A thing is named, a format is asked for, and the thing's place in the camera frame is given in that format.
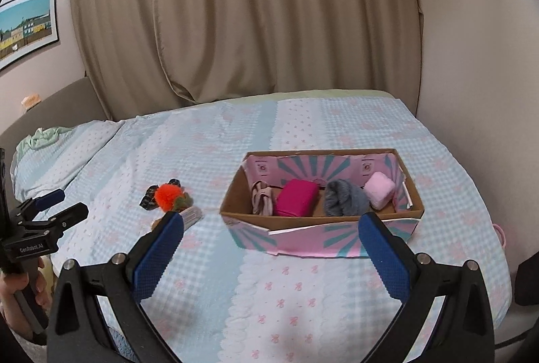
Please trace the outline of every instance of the metal screw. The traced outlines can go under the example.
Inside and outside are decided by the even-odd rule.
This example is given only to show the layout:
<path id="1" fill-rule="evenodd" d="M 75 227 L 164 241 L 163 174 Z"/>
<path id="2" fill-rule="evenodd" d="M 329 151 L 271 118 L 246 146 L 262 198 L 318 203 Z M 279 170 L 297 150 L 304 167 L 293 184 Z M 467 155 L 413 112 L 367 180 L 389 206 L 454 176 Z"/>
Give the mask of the metal screw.
<path id="1" fill-rule="evenodd" d="M 75 260 L 73 258 L 67 260 L 65 263 L 64 263 L 64 269 L 65 270 L 71 270 L 75 267 Z"/>
<path id="2" fill-rule="evenodd" d="M 110 260 L 112 264 L 122 264 L 126 260 L 126 254 L 115 254 Z"/>
<path id="3" fill-rule="evenodd" d="M 431 258 L 424 253 L 417 254 L 417 261 L 419 261 L 420 264 L 428 264 L 431 262 Z"/>
<path id="4" fill-rule="evenodd" d="M 473 260 L 468 260 L 466 262 L 466 265 L 468 266 L 468 269 L 470 269 L 470 270 L 478 270 L 479 269 L 478 263 L 476 263 Z"/>

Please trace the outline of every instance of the wall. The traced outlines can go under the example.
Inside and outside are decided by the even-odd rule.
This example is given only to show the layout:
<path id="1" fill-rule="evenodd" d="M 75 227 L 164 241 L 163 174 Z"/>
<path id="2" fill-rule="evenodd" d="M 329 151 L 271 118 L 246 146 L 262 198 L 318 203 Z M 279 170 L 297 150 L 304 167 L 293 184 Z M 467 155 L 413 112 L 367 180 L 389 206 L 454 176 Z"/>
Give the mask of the wall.
<path id="1" fill-rule="evenodd" d="M 418 118 L 475 181 L 511 270 L 539 250 L 539 0 L 420 0 Z"/>
<path id="2" fill-rule="evenodd" d="M 27 95 L 37 92 L 44 99 L 84 77 L 69 0 L 56 0 L 56 6 L 60 41 L 0 72 L 0 133 L 22 115 L 21 100 Z"/>

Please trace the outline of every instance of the pink handle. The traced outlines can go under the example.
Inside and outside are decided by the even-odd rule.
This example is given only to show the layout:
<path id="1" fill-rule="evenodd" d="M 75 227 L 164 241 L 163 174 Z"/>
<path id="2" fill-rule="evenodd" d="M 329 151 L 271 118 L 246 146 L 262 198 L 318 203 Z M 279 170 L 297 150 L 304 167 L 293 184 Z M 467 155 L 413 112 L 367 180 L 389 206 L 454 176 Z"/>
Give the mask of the pink handle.
<path id="1" fill-rule="evenodd" d="M 502 244 L 502 249 L 505 250 L 506 237 L 505 237 L 505 233 L 503 232 L 503 229 L 500 227 L 500 225 L 497 225 L 496 223 L 493 223 L 492 226 L 494 227 L 494 230 L 498 234 L 498 238 L 500 239 L 500 243 Z"/>

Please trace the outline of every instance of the magenta pouch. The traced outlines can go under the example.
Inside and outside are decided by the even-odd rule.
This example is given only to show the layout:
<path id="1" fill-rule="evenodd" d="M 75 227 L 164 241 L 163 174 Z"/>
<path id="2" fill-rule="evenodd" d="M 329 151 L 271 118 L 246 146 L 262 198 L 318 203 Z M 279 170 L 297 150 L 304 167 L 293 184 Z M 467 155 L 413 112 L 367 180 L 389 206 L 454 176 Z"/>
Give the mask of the magenta pouch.
<path id="1" fill-rule="evenodd" d="M 318 197 L 318 184 L 301 179 L 287 182 L 276 200 L 276 212 L 283 217 L 309 217 Z"/>

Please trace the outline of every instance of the human hand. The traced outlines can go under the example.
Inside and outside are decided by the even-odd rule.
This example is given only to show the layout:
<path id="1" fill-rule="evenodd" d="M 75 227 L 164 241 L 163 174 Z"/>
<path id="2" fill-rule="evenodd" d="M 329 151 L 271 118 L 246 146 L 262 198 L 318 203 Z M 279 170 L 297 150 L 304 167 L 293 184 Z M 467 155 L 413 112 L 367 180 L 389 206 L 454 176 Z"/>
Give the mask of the human hand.
<path id="1" fill-rule="evenodd" d="M 44 268 L 44 263 L 39 258 L 39 268 Z M 32 339 L 32 329 L 23 315 L 14 293 L 17 290 L 23 290 L 28 285 L 28 274 L 0 274 L 0 300 L 4 309 L 4 317 L 10 328 L 27 340 Z M 45 291 L 47 282 L 41 272 L 38 272 L 36 280 L 36 303 L 43 309 L 49 309 L 51 301 Z"/>

